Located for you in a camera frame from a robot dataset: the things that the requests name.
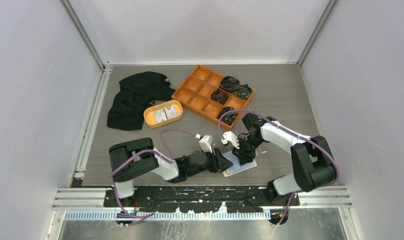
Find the beige card holder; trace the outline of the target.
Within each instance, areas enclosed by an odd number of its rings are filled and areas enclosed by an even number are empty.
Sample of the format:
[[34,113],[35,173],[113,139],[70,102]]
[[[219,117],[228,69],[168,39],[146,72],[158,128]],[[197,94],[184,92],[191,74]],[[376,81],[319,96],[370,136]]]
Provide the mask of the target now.
[[233,155],[231,151],[228,151],[223,154],[224,158],[226,158],[228,161],[232,163],[232,166],[227,168],[225,171],[222,172],[224,177],[229,177],[235,174],[238,174],[240,172],[243,172],[245,170],[254,168],[257,166],[257,163],[255,160],[252,162],[240,165],[239,159]]

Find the orange oval tray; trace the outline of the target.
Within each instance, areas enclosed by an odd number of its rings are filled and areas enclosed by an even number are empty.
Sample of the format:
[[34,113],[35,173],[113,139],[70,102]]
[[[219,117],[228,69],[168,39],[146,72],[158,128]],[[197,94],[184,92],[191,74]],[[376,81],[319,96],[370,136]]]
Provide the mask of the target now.
[[158,128],[182,118],[183,107],[177,100],[166,101],[147,108],[144,121],[150,128]]

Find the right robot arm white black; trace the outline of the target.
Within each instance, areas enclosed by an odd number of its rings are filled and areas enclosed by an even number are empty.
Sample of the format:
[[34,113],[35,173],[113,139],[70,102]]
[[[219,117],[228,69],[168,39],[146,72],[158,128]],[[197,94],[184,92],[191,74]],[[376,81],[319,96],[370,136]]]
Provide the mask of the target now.
[[298,134],[274,118],[262,118],[254,113],[247,113],[242,122],[248,132],[237,138],[239,146],[233,149],[241,165],[252,162],[256,149],[263,143],[273,143],[291,156],[292,173],[267,184],[271,204],[278,206],[286,200],[287,194],[310,192],[336,181],[339,172],[324,137]]

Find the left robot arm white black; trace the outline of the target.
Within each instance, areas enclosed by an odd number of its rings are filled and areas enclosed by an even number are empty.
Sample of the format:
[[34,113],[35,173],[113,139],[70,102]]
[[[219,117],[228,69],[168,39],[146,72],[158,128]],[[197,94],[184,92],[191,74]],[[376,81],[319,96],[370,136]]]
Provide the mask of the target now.
[[154,173],[169,183],[180,183],[189,177],[209,171],[222,173],[233,166],[219,148],[211,148],[206,135],[199,141],[202,150],[179,158],[169,158],[154,146],[149,137],[111,146],[108,150],[116,200],[128,207],[135,202],[134,179]]

